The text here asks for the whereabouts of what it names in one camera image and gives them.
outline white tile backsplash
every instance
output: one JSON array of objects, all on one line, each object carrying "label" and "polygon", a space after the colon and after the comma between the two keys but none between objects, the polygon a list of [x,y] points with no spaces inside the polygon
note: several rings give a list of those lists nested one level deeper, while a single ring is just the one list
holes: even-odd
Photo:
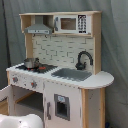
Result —
[{"label": "white tile backsplash", "polygon": [[[93,57],[94,40],[85,37],[40,35],[33,36],[33,56],[39,57],[40,62],[57,66],[75,68],[78,54],[81,51],[89,52]],[[92,71],[89,58],[82,55],[81,62],[87,63],[86,70]]]}]

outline gray fabric backdrop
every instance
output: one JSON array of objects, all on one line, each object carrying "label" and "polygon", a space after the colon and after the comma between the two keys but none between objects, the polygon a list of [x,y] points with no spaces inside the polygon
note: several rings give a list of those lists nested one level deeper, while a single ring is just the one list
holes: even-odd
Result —
[{"label": "gray fabric backdrop", "polygon": [[19,13],[87,11],[102,13],[102,70],[114,83],[106,88],[106,120],[128,127],[128,1],[127,0],[4,0],[12,65],[25,58]]},{"label": "gray fabric backdrop", "polygon": [[2,1],[0,0],[0,89],[7,86],[6,68],[8,63],[5,32]]}]

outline microwave door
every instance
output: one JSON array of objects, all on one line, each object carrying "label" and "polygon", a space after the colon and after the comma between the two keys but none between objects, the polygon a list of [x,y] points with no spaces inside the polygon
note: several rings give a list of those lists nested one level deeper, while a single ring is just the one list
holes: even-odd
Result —
[{"label": "microwave door", "polygon": [[75,15],[56,16],[56,33],[78,33],[78,17]]}]

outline control knob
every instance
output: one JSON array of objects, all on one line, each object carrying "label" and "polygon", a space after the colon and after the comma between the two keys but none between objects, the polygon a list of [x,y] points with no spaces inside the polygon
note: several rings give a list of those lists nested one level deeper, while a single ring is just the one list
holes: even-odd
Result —
[{"label": "control knob", "polygon": [[33,81],[33,82],[31,83],[31,86],[32,86],[32,88],[36,88],[36,86],[37,86],[36,82]]},{"label": "control knob", "polygon": [[17,77],[14,77],[13,78],[13,82],[16,83],[18,81],[18,78]]}]

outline countertop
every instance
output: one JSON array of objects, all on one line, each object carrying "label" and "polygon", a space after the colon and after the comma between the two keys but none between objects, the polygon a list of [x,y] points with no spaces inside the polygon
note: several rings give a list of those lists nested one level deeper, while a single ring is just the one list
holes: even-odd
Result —
[{"label": "countertop", "polygon": [[114,81],[114,77],[107,72],[104,71],[100,71],[98,74],[96,75],[91,75],[90,77],[88,77],[87,79],[85,79],[84,81],[72,81],[72,80],[67,80],[67,79],[63,79],[63,78],[58,78],[58,77],[53,77],[51,74],[61,68],[65,68],[65,67],[57,67],[45,74],[38,74],[38,73],[33,73],[33,72],[28,72],[28,71],[24,71],[24,70],[19,70],[16,69],[15,67],[20,66],[22,64],[13,66],[8,68],[6,71],[13,71],[15,73],[23,73],[26,75],[31,75],[37,78],[41,78],[44,79],[44,81],[52,81],[52,82],[58,82],[58,83],[62,83],[62,84],[66,84],[69,86],[73,86],[73,87],[78,87],[78,88],[84,88],[84,89],[97,89],[97,88],[103,88],[103,87],[107,87],[109,85],[111,85]]}]

